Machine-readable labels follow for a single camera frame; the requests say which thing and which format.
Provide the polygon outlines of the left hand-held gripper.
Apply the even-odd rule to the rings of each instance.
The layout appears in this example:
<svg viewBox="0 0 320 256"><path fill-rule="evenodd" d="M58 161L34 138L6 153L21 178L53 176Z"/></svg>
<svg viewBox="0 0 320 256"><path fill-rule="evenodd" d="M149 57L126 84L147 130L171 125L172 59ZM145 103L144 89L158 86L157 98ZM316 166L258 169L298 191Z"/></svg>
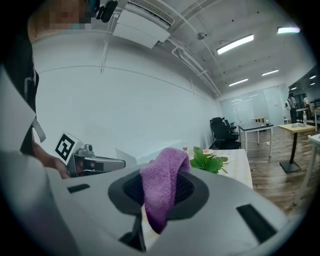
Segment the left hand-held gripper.
<svg viewBox="0 0 320 256"><path fill-rule="evenodd" d="M63 132L59 137L54 152L66 165L67 173L72 178L78 177L82 171L84 173L108 173L126 167L126 162L122 159L93 156L91 144L85 144L68 132Z"/></svg>

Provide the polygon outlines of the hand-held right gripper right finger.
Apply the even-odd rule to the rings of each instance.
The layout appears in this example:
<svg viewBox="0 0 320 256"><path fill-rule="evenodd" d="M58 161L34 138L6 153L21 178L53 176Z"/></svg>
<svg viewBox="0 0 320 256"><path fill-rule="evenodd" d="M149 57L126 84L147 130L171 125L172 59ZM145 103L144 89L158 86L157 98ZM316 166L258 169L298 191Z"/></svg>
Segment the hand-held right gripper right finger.
<svg viewBox="0 0 320 256"><path fill-rule="evenodd" d="M233 178L195 168L179 179L193 191L169 211L148 256L264 256L278 248L289 220L268 199Z"/></svg>

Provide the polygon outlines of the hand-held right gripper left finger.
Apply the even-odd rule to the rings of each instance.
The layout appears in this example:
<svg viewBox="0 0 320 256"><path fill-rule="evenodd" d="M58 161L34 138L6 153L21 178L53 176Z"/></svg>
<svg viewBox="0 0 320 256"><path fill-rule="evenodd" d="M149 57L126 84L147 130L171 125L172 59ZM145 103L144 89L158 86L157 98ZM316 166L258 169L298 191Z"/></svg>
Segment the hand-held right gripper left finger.
<svg viewBox="0 0 320 256"><path fill-rule="evenodd" d="M109 173L62 179L47 168L49 185L62 219L77 245L79 256L144 256L121 241L133 232L136 217L120 212L109 198L110 185L133 172L126 167Z"/></svg>

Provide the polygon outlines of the purple cloth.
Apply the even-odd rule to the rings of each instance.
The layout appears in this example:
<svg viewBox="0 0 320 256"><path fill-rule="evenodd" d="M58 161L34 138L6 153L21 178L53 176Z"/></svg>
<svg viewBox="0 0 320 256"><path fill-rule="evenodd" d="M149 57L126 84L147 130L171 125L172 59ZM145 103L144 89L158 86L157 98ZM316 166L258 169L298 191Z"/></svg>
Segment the purple cloth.
<svg viewBox="0 0 320 256"><path fill-rule="evenodd" d="M167 213L175 205L178 174L188 171L190 166L186 152L167 147L139 171L146 217L157 234L164 230Z"/></svg>

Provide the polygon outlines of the person's left forearm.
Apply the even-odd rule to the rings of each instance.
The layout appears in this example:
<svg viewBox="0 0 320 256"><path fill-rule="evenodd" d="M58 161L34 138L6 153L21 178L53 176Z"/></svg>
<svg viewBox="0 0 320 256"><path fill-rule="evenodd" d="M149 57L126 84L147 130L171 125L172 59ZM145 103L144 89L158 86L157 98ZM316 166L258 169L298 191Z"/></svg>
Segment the person's left forearm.
<svg viewBox="0 0 320 256"><path fill-rule="evenodd" d="M59 172L62 179L70 178L66 165L57 157L48 154L38 143L32 141L34 156L40 160L46 168L52 168Z"/></svg>

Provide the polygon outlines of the white microwave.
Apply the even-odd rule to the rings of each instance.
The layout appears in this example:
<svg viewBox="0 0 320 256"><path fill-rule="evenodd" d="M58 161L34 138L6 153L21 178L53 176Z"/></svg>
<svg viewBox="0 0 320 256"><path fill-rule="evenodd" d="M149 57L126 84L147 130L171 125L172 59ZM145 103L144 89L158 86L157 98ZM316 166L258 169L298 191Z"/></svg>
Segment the white microwave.
<svg viewBox="0 0 320 256"><path fill-rule="evenodd" d="M125 161L126 167L133 167L155 160L159 153L165 148L182 150L183 141L180 139L155 140L151 142L138 141L116 147L115 153L118 159Z"/></svg>

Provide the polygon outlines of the beige checked tablecloth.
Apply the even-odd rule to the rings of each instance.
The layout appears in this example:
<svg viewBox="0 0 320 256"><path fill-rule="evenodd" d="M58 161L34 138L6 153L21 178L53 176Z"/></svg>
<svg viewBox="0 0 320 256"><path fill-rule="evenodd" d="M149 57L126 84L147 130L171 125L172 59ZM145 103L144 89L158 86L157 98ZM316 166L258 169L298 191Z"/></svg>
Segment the beige checked tablecloth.
<svg viewBox="0 0 320 256"><path fill-rule="evenodd" d="M190 173L200 180L212 190L215 185L222 182L225 185L234 185L241 183L250 189L253 189L252 175L249 166L247 154L244 149L217 150L214 149L213 155L226 156L232 158L230 163L223 164L218 174L210 173L204 170L193 168L190 160L194 158L194 151L189 152Z"/></svg>

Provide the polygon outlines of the green potted plant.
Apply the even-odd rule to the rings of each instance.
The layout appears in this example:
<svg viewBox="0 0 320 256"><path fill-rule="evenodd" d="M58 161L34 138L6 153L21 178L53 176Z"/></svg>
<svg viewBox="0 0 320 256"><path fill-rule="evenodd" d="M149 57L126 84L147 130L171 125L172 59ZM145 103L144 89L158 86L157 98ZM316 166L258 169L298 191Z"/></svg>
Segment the green potted plant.
<svg viewBox="0 0 320 256"><path fill-rule="evenodd" d="M193 159L190 160L193 168L218 174L224 166L223 160L219 156L208 156L203 153L200 147L193 147Z"/></svg>

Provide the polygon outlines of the black office chair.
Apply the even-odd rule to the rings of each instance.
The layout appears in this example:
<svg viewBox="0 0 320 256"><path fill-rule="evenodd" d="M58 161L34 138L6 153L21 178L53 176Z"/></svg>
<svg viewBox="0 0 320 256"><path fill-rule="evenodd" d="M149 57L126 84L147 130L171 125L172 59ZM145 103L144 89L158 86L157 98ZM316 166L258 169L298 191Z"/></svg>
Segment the black office chair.
<svg viewBox="0 0 320 256"><path fill-rule="evenodd" d="M210 128L214 138L213 144L209 147L211 150L238 150L241 148L241 142L237 141L227 131L226 125L221 117L215 117L210 120Z"/></svg>

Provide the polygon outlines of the black-topped white table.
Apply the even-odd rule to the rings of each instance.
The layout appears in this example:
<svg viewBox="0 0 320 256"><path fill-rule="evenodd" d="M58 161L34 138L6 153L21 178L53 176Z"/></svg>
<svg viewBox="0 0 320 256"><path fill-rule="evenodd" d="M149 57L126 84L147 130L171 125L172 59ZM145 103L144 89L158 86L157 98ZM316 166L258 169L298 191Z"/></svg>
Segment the black-topped white table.
<svg viewBox="0 0 320 256"><path fill-rule="evenodd" d="M272 148L273 148L273 137L274 137L274 130L273 124L264 124L262 122L255 122L255 123L249 123L249 124L241 124L238 125L238 139L239 142L242 141L242 134L244 135L244 150L245 153L248 153L248 134L249 133L257 133L257 144L260 143L260 131L269 131L270 132L270 142L269 142L269 154L268 157L272 157Z"/></svg>

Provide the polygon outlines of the person's black clothing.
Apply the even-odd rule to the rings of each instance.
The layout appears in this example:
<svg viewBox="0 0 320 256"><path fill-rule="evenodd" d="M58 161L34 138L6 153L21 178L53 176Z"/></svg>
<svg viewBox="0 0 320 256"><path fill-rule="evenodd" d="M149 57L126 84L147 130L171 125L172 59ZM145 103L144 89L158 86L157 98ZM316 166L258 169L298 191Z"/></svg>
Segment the person's black clothing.
<svg viewBox="0 0 320 256"><path fill-rule="evenodd" d="M19 31L4 59L4 66L15 88L33 111L36 111L36 94L39 75L35 70L32 44L28 28Z"/></svg>

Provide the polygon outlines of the white ceiling pipes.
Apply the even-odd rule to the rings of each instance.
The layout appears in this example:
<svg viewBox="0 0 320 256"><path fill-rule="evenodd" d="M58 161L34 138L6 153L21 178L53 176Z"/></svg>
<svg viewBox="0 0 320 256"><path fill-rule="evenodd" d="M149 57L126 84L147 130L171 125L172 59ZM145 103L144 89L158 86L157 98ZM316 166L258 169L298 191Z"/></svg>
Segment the white ceiling pipes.
<svg viewBox="0 0 320 256"><path fill-rule="evenodd" d="M165 5L175 18L167 40L174 46L172 54L186 64L216 97L220 97L222 93L215 82L213 71L217 68L220 72L221 69L216 54L209 47L208 36L211 31L200 17L206 7L217 1L192 0L181 11L172 3Z"/></svg>

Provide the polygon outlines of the white air conditioner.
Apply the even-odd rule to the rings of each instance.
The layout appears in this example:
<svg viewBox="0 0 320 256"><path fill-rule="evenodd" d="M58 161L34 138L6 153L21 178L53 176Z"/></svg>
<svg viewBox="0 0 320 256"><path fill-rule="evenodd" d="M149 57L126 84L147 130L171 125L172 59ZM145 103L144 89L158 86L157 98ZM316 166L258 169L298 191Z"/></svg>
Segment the white air conditioner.
<svg viewBox="0 0 320 256"><path fill-rule="evenodd" d="M146 0L129 0L116 19L112 35L152 49L170 37L175 20Z"/></svg>

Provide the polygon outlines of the group of ceiling light strips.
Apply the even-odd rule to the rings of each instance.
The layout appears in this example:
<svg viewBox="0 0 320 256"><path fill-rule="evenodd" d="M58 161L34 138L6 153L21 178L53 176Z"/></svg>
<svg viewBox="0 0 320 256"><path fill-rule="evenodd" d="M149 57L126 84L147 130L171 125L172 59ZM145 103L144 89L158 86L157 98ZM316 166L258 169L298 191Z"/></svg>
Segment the group of ceiling light strips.
<svg viewBox="0 0 320 256"><path fill-rule="evenodd" d="M215 78L229 87L249 79L254 69L274 73L285 50L285 39L300 33L297 26L263 25L250 34L231 41L216 50L220 74Z"/></svg>

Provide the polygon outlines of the yellow-topped pedestal table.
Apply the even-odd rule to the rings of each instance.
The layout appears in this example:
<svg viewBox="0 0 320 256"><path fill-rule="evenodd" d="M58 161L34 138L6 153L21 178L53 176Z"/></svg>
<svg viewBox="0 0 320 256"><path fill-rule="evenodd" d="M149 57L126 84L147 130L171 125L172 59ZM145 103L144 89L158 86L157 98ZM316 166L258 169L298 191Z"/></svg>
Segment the yellow-topped pedestal table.
<svg viewBox="0 0 320 256"><path fill-rule="evenodd" d="M301 168L294 161L297 141L298 141L298 133L315 131L316 127L308 124L302 124L302 123L282 124L282 125L278 125L278 127L280 129L283 129L293 134L293 143L292 143L290 159L287 161L280 161L279 164L286 174L298 172L301 170Z"/></svg>

